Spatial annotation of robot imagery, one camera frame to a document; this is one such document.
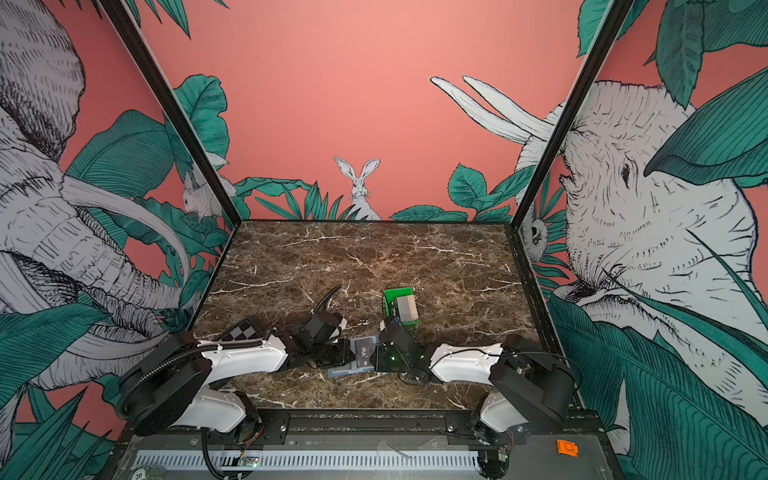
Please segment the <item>blue leather card holder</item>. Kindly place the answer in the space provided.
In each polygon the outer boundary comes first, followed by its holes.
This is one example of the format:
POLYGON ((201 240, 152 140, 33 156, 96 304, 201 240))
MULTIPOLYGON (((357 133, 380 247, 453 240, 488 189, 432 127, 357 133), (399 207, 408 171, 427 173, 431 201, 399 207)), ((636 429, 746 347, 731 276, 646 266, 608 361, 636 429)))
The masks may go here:
POLYGON ((371 358, 379 345, 377 335, 354 338, 350 341, 350 349, 353 353, 353 359, 345 365, 333 367, 328 370, 329 378, 354 375, 359 373, 372 372, 375 367, 371 358))

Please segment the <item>green plastic card tray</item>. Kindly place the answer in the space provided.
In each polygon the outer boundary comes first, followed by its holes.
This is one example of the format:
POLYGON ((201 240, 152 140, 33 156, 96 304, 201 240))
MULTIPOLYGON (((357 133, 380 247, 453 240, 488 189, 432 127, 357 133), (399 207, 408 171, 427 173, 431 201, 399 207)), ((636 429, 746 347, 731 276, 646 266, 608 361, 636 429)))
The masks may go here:
POLYGON ((414 291, 412 288, 395 288, 395 289, 389 289, 385 290, 382 295, 382 312, 384 315, 384 320, 381 323, 381 328, 384 329, 387 325, 391 323, 395 323, 397 325, 401 325, 404 328, 414 328, 418 325, 419 319, 415 323, 411 324, 402 324, 398 317, 397 317, 397 306, 396 306, 396 299, 403 295, 409 295, 413 294, 414 291))

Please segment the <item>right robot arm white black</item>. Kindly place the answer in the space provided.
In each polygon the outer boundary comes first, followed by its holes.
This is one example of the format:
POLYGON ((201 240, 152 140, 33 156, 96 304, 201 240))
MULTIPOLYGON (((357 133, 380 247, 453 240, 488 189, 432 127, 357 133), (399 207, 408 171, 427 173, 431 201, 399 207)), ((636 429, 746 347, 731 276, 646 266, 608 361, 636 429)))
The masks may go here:
POLYGON ((478 434, 517 427, 559 432, 576 392, 577 376, 567 361, 518 334, 485 346, 423 345, 393 324, 381 332, 370 361, 377 372, 403 374, 418 384, 491 386, 476 415, 478 434))

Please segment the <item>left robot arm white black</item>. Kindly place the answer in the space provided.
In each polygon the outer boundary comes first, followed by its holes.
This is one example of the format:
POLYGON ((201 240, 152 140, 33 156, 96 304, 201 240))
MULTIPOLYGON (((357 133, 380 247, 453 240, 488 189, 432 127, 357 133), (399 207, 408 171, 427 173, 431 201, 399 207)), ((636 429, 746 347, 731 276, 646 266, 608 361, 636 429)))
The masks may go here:
POLYGON ((224 392, 222 384, 307 364, 344 365, 352 359, 345 326, 340 313, 317 307, 304 323, 282 333, 261 335, 239 326, 232 339, 203 341, 189 332, 176 334, 120 378, 115 411, 138 436, 182 426, 246 443, 262 433, 259 412, 247 394, 224 392))

